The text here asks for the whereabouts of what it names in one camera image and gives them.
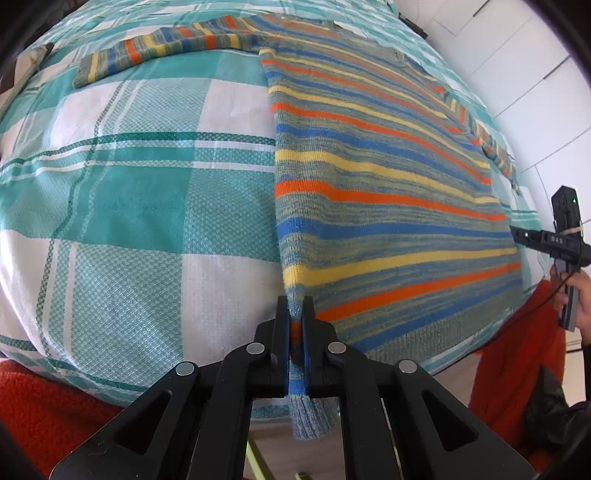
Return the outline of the striped knit sweater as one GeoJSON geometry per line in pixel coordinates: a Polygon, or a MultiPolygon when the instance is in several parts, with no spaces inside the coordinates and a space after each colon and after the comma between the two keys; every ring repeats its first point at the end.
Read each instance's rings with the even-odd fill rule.
{"type": "Polygon", "coordinates": [[[483,345],[522,301],[521,263],[492,170],[506,152],[398,50],[325,20],[262,13],[162,28],[86,56],[82,87],[148,60],[259,57],[276,131],[274,207],[291,313],[294,435],[337,410],[304,390],[305,297],[370,358],[437,371],[483,345]]]}

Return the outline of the orange fleece garment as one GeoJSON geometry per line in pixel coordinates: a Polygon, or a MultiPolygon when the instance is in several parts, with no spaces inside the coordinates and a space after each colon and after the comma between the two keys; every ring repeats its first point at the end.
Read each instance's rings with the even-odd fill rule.
{"type": "MultiPolygon", "coordinates": [[[[479,350],[469,408],[541,471],[553,460],[547,448],[526,448],[526,404],[539,370],[563,378],[565,334],[541,282],[532,297],[479,350]]],[[[71,450],[120,411],[90,395],[47,380],[13,360],[1,362],[1,476],[45,479],[71,450]]]]}

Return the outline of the white wardrobe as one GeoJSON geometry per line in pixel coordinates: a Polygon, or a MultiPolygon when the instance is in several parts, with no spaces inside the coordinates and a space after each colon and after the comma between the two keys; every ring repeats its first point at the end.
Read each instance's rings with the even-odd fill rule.
{"type": "Polygon", "coordinates": [[[574,188],[590,221],[590,87],[557,36],[523,1],[400,1],[400,12],[488,107],[545,223],[574,188]]]}

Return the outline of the teal plaid bedspread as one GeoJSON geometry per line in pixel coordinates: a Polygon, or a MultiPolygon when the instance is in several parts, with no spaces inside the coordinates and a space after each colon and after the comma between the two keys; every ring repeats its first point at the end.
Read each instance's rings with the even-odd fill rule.
{"type": "MultiPolygon", "coordinates": [[[[181,361],[221,360],[273,317],[287,293],[276,131],[259,57],[185,52],[74,84],[86,56],[122,41],[262,13],[329,21],[400,51],[506,152],[480,99],[384,1],[89,1],[27,48],[55,44],[1,119],[9,358],[126,405],[181,361]]],[[[509,175],[492,170],[493,192],[509,228],[537,229],[530,193],[507,160],[509,175]]],[[[549,260],[515,246],[520,308],[549,260]]]]}

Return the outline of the chevron patterned pillow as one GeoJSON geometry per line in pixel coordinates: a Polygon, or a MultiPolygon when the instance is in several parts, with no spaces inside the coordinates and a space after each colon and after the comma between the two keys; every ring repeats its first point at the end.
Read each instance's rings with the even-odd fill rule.
{"type": "Polygon", "coordinates": [[[10,61],[1,77],[0,119],[4,118],[11,104],[26,87],[29,80],[38,73],[41,64],[52,53],[54,46],[53,42],[48,42],[27,49],[10,61]]]}

